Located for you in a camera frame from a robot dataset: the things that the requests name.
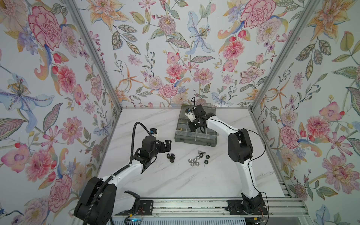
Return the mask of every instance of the blue flower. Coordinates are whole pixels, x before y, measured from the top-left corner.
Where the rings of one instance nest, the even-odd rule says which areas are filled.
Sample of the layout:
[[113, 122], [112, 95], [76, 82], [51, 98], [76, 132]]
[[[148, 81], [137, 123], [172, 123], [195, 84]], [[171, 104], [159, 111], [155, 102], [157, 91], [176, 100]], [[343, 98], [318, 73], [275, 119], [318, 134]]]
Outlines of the blue flower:
[[110, 125], [111, 125], [111, 121], [105, 126], [105, 123], [103, 120], [101, 120], [101, 129], [100, 128], [95, 128], [94, 129], [94, 134], [97, 134], [98, 136], [101, 136], [101, 135], [106, 135], [106, 136], [109, 136], [110, 133], [108, 131], [108, 129], [110, 128]]
[[219, 104], [220, 106], [222, 105], [230, 106], [233, 104], [231, 102], [226, 101], [226, 95], [219, 97], [219, 94], [216, 92], [213, 92], [211, 94], [212, 94], [212, 99], [215, 101], [216, 104]]
[[8, 80], [8, 89], [10, 89], [13, 94], [0, 89], [0, 102], [5, 105], [7, 111], [22, 109], [27, 113], [29, 122], [25, 130], [27, 133], [30, 133], [37, 125], [37, 119], [32, 113], [32, 110], [35, 106], [45, 107], [50, 105], [54, 96], [38, 95], [36, 97], [30, 97], [28, 96], [30, 91], [28, 90], [28, 84], [25, 79], [17, 74], [13, 74], [13, 79], [14, 80]]
[[208, 24], [205, 28], [201, 27], [198, 31], [198, 22], [198, 16], [194, 13], [194, 11], [189, 11], [188, 30], [191, 32], [190, 38], [194, 41], [194, 45], [191, 50], [185, 52], [187, 55], [194, 54], [198, 45], [200, 45], [201, 48], [207, 53], [215, 51], [211, 48], [211, 45], [204, 41], [206, 36], [210, 33], [210, 25]]

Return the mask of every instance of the orange lily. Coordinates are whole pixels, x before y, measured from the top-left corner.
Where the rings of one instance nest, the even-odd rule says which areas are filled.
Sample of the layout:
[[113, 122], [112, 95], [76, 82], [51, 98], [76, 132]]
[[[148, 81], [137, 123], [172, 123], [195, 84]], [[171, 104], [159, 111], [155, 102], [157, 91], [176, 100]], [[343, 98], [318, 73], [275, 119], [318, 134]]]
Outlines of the orange lily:
[[282, 108], [284, 108], [284, 107], [283, 107], [283, 102], [281, 101], [281, 96], [285, 96], [285, 97], [286, 97], [286, 95], [284, 95], [281, 91], [286, 87], [286, 85], [288, 84], [289, 80], [286, 82], [286, 84], [285, 84], [280, 90], [278, 90], [278, 89], [276, 89], [276, 88], [272, 88], [272, 89], [268, 90], [268, 91], [271, 91], [271, 90], [272, 90], [272, 91], [273, 91], [273, 94], [275, 94], [274, 96], [269, 97], [269, 98], [273, 98], [273, 99], [272, 99], [272, 100], [269, 100], [268, 102], [274, 101], [274, 100], [279, 96], [280, 105], [281, 105]]
[[130, 88], [128, 90], [128, 92], [129, 92], [131, 89], [131, 86], [132, 86], [131, 81], [135, 81], [135, 82], [142, 83], [142, 84], [144, 84], [144, 83], [134, 79], [135, 77], [138, 77], [138, 76], [130, 77], [129, 68], [127, 67], [126, 63], [125, 63], [125, 66], [126, 66], [126, 70], [127, 70], [127, 78], [120, 80], [119, 85], [116, 88], [118, 88], [122, 82], [124, 82], [124, 83], [128, 82], [127, 86], [129, 86], [129, 84], [130, 84]]

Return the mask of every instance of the pink flower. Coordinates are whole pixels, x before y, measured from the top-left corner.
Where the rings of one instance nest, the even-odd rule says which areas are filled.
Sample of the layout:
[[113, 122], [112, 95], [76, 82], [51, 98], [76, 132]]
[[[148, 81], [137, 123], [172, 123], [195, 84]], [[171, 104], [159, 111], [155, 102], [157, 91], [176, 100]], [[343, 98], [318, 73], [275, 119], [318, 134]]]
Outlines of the pink flower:
[[99, 35], [97, 33], [93, 35], [93, 31], [89, 31], [89, 34], [93, 41], [100, 41], [100, 39], [96, 39], [97, 37], [99, 37]]
[[62, 133], [62, 139], [67, 140], [67, 144], [74, 144], [74, 139], [82, 137], [81, 121], [77, 119], [77, 116], [67, 119], [67, 123], [63, 123], [65, 128], [60, 130]]
[[1, 161], [10, 167], [12, 171], [20, 173], [25, 168], [29, 156], [29, 149], [26, 144], [23, 144], [18, 149], [8, 151], [8, 153], [1, 157]]
[[61, 179], [55, 180], [48, 197], [49, 210], [57, 212], [65, 205], [70, 196], [71, 185], [71, 178], [67, 174], [63, 175]]
[[343, 142], [346, 139], [346, 137], [341, 136], [339, 139], [336, 139], [336, 136], [337, 136], [336, 132], [333, 132], [333, 138], [330, 138], [329, 136], [326, 135], [326, 138], [329, 140], [329, 142], [333, 143], [331, 148], [334, 149], [335, 147], [338, 147], [338, 150], [341, 154], [345, 155], [344, 153], [346, 153], [351, 156], [352, 152], [347, 150], [346, 148], [350, 148], [352, 147], [352, 145], [347, 143], [341, 144], [341, 142]]
[[169, 15], [161, 17], [159, 19], [158, 25], [160, 29], [167, 35], [172, 34], [176, 30], [175, 20]]
[[95, 105], [93, 103], [85, 103], [85, 111], [88, 114], [92, 114], [95, 111]]
[[299, 146], [299, 142], [297, 142], [299, 135], [297, 135], [296, 130], [289, 126], [284, 126], [281, 128], [280, 133], [281, 140], [289, 149], [294, 149]]
[[255, 80], [256, 78], [260, 77], [265, 73], [264, 69], [258, 69], [257, 67], [251, 66], [247, 69], [247, 71], [243, 71], [240, 73], [240, 83], [246, 84], [250, 83], [251, 81]]
[[63, 26], [61, 30], [62, 45], [76, 58], [78, 45], [77, 40], [72, 29], [68, 26]]
[[45, 141], [41, 144], [41, 147], [44, 147], [45, 145], [49, 145], [49, 148], [51, 148], [53, 146], [53, 143], [57, 143], [58, 140], [55, 139], [55, 137], [60, 133], [60, 130], [58, 131], [58, 126], [55, 126], [54, 128], [54, 132], [53, 129], [50, 127], [49, 128], [49, 134], [44, 134], [43, 138], [45, 138], [48, 141]]
[[58, 71], [58, 83], [63, 91], [71, 93], [76, 85], [75, 73], [67, 66], [60, 67]]
[[241, 41], [232, 41], [225, 47], [223, 55], [226, 59], [235, 59], [243, 53], [244, 48], [244, 44]]
[[26, 167], [28, 180], [35, 182], [38, 178], [44, 178], [52, 162], [51, 154], [47, 150], [40, 149], [39, 152], [34, 152], [29, 159], [29, 166]]
[[146, 6], [150, 9], [150, 5], [153, 5], [156, 3], [156, 1], [151, 0], [141, 0], [143, 2], [139, 2], [139, 5], [143, 5], [141, 8], [145, 8]]
[[61, 29], [55, 15], [42, 6], [34, 6], [28, 16], [29, 26], [37, 41], [51, 50], [61, 42]]
[[330, 124], [320, 116], [311, 116], [307, 122], [306, 128], [309, 134], [316, 138], [325, 137], [330, 132]]
[[173, 52], [168, 52], [167, 54], [167, 63], [168, 64], [172, 64], [172, 63], [177, 63], [180, 59], [180, 56], [173, 53]]
[[273, 0], [250, 0], [241, 14], [240, 22], [245, 21], [244, 27], [260, 26], [271, 17], [275, 7]]
[[188, 65], [184, 64], [184, 66], [185, 66], [184, 70], [189, 70], [190, 72], [191, 69], [199, 67], [199, 65], [195, 65], [195, 63], [191, 63], [191, 62], [188, 62]]
[[326, 107], [322, 108], [319, 111], [320, 115], [322, 115], [328, 121], [336, 121], [341, 119], [340, 108], [336, 102], [332, 102], [328, 104]]
[[82, 88], [80, 86], [80, 84], [78, 84], [76, 86], [76, 88], [74, 89], [74, 97], [75, 97], [75, 102], [78, 104], [78, 105], [81, 105], [80, 102], [84, 101], [86, 98], [85, 98], [85, 94], [84, 92], [82, 91]]
[[229, 72], [233, 72], [235, 69], [235, 66], [238, 64], [238, 60], [237, 59], [231, 59], [228, 60], [222, 67], [222, 70], [225, 71], [229, 71]]
[[183, 68], [180, 64], [171, 64], [167, 69], [166, 73], [171, 77], [178, 77], [183, 72]]
[[165, 98], [170, 98], [171, 96], [176, 95], [176, 93], [177, 93], [177, 87], [174, 87], [173, 84], [166, 84], [161, 88], [159, 88], [159, 95]]
[[325, 182], [330, 185], [334, 185], [336, 190], [340, 190], [340, 184], [342, 191], [346, 194], [351, 194], [352, 190], [359, 190], [359, 183], [356, 181], [359, 179], [360, 173], [352, 171], [355, 168], [354, 164], [346, 163], [346, 157], [344, 155], [330, 156], [330, 161], [326, 158], [323, 159], [323, 167], [327, 169]]
[[227, 74], [222, 77], [222, 82], [226, 84], [234, 83], [234, 80]]
[[90, 79], [91, 82], [91, 91], [94, 96], [96, 96], [97, 100], [100, 100], [101, 93], [102, 93], [102, 86], [101, 86], [101, 78], [99, 75], [96, 75], [96, 78], [93, 77]]

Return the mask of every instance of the pink peony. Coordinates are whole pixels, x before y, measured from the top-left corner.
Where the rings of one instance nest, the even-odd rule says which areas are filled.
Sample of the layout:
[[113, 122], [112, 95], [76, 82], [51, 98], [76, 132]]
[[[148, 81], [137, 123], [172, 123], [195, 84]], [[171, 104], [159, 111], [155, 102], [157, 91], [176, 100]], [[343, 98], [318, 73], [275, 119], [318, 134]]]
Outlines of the pink peony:
[[326, 158], [323, 162], [323, 167], [327, 170], [325, 182], [330, 185], [334, 185], [336, 190], [340, 190], [340, 184], [342, 191], [346, 194], [351, 194], [352, 190], [359, 190], [359, 183], [356, 181], [360, 179], [360, 173], [353, 171], [354, 164], [346, 163], [346, 157], [344, 155], [330, 156], [330, 161]]
[[76, 85], [75, 73], [67, 66], [60, 67], [58, 71], [58, 83], [63, 91], [71, 93]]
[[180, 59], [180, 56], [173, 53], [173, 52], [168, 52], [167, 54], [167, 63], [168, 64], [172, 64], [172, 63], [177, 63]]
[[101, 78], [99, 75], [96, 75], [96, 77], [93, 77], [90, 79], [91, 82], [91, 91], [94, 96], [96, 96], [96, 99], [99, 101], [101, 98], [102, 93], [102, 86], [101, 86]]
[[205, 69], [205, 68], [201, 68], [201, 70], [196, 69], [193, 80], [195, 82], [199, 82], [202, 85], [206, 85], [206, 84], [210, 83], [209, 80], [212, 80], [213, 74], [214, 73], [211, 72], [209, 69]]
[[258, 69], [255, 66], [251, 66], [247, 69], [247, 71], [243, 71], [240, 73], [240, 83], [246, 84], [250, 83], [251, 81], [255, 80], [256, 78], [260, 77], [265, 73], [264, 69]]
[[65, 205], [70, 196], [71, 185], [71, 178], [67, 174], [63, 175], [61, 179], [55, 180], [48, 197], [49, 209], [52, 212], [59, 211]]
[[29, 26], [37, 41], [51, 50], [61, 42], [61, 29], [55, 15], [42, 6], [34, 6], [28, 16]]
[[299, 142], [297, 142], [299, 135], [297, 135], [296, 130], [289, 126], [285, 126], [281, 128], [280, 133], [281, 140], [289, 149], [294, 149], [299, 146]]
[[244, 27], [254, 28], [262, 25], [273, 14], [276, 4], [273, 0], [250, 0], [241, 14]]
[[29, 156], [29, 149], [26, 144], [23, 144], [18, 149], [8, 151], [8, 153], [1, 157], [1, 161], [10, 167], [12, 171], [20, 173], [25, 168]]
[[243, 53], [244, 48], [241, 41], [232, 41], [225, 47], [223, 55], [226, 59], [235, 59]]
[[174, 87], [173, 84], [166, 84], [159, 88], [159, 94], [165, 98], [170, 98], [171, 96], [176, 95], [177, 87]]
[[67, 140], [67, 144], [74, 144], [74, 139], [82, 137], [81, 121], [77, 119], [77, 116], [67, 119], [67, 123], [63, 123], [65, 128], [62, 128], [59, 132], [62, 133], [63, 140]]
[[325, 137], [330, 132], [330, 124], [320, 116], [311, 116], [307, 122], [306, 128], [309, 134], [316, 138]]
[[80, 86], [80, 84], [78, 84], [76, 86], [76, 88], [74, 89], [74, 97], [75, 97], [75, 101], [78, 105], [81, 105], [80, 102], [84, 101], [86, 98], [85, 98], [85, 94], [84, 92], [82, 91], [82, 88]]
[[336, 121], [341, 119], [340, 108], [336, 102], [332, 102], [328, 104], [326, 107], [322, 108], [319, 111], [320, 115], [322, 115], [328, 121]]
[[29, 166], [26, 167], [28, 180], [35, 182], [38, 178], [44, 178], [52, 162], [51, 154], [47, 150], [40, 149], [39, 152], [34, 152], [29, 159]]
[[238, 64], [238, 60], [237, 59], [231, 59], [228, 60], [222, 67], [222, 70], [225, 71], [229, 71], [229, 72], [233, 72], [235, 69], [235, 66]]
[[178, 77], [183, 72], [183, 68], [180, 64], [171, 64], [167, 69], [166, 73], [171, 77]]

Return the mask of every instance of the green leaf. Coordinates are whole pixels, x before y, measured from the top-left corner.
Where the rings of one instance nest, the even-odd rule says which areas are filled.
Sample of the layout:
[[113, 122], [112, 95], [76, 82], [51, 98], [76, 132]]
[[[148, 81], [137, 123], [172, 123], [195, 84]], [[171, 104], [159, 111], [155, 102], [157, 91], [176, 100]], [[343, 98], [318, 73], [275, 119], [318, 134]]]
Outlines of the green leaf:
[[307, 189], [307, 193], [309, 194], [311, 200], [314, 200], [314, 194], [310, 188]]
[[354, 44], [354, 35], [349, 31], [344, 31], [344, 36], [340, 42], [340, 49], [342, 51], [349, 51]]
[[346, 60], [347, 58], [349, 58], [351, 55], [348, 54], [343, 54], [343, 55], [339, 55], [336, 59], [332, 60], [333, 62], [339, 63], [342, 62], [344, 60]]
[[336, 191], [334, 191], [333, 189], [331, 189], [331, 188], [329, 188], [329, 187], [326, 187], [326, 186], [320, 187], [318, 190], [319, 190], [323, 195], [328, 196], [328, 197], [331, 197], [331, 196], [334, 196], [334, 195], [339, 194], [339, 193], [337, 193]]
[[335, 70], [332, 72], [334, 74], [343, 75], [344, 77], [347, 77], [349, 79], [356, 79], [357, 78], [356, 70], [357, 70], [357, 67], [348, 66], [348, 67], [343, 67], [341, 69], [338, 69], [338, 70]]
[[161, 29], [156, 29], [153, 34], [151, 35], [150, 37], [150, 40], [154, 39], [154, 38], [157, 38], [157, 37], [161, 37], [161, 36], [164, 36], [165, 33], [161, 30]]
[[135, 22], [137, 22], [138, 24], [144, 24], [145, 23], [145, 19], [140, 13], [138, 13], [138, 12], [130, 12], [130, 14], [134, 18]]

